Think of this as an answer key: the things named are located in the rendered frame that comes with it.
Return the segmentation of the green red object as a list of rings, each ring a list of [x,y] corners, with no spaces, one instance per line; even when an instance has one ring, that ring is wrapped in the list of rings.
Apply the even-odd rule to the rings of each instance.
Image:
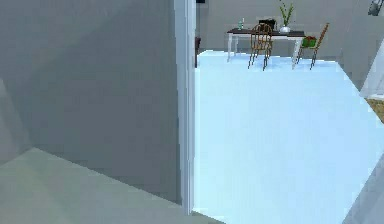
[[[314,47],[316,44],[317,38],[315,36],[306,36],[303,39],[302,46],[306,47]]]

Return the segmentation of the black box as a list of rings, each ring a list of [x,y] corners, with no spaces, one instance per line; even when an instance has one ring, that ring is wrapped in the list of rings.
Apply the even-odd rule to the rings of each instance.
[[[275,19],[263,19],[259,20],[259,24],[266,24],[271,27],[271,29],[274,31],[276,28],[276,20]]]

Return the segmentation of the brown wooden spindle chair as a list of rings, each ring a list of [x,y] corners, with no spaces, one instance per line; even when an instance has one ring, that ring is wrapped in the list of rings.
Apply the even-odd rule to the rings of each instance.
[[[266,23],[259,23],[251,30],[250,47],[251,54],[249,57],[248,67],[251,67],[261,51],[264,52],[263,68],[268,65],[268,60],[272,52],[272,28]]]

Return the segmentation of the green house plant white pot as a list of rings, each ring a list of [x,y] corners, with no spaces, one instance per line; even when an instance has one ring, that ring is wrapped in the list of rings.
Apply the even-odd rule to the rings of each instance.
[[[280,2],[279,10],[281,12],[282,19],[283,19],[283,25],[280,28],[279,32],[289,33],[290,28],[288,27],[288,25],[290,23],[290,19],[294,11],[294,6],[293,6],[293,3],[290,3],[290,5],[287,6],[283,0],[279,0],[279,2]]]

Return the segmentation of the dark top white leg table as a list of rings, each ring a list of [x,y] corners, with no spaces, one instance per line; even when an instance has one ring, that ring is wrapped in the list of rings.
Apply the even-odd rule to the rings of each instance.
[[[251,30],[250,29],[241,29],[233,28],[227,32],[228,40],[227,40],[227,61],[230,61],[232,55],[236,55],[237,53],[237,45],[240,38],[251,38]],[[280,33],[279,31],[272,32],[272,40],[288,40],[294,41],[295,46],[292,53],[292,67],[295,67],[297,64],[297,58],[299,54],[299,49],[302,44],[302,40],[304,39],[305,34],[303,31],[290,31],[289,33]]]

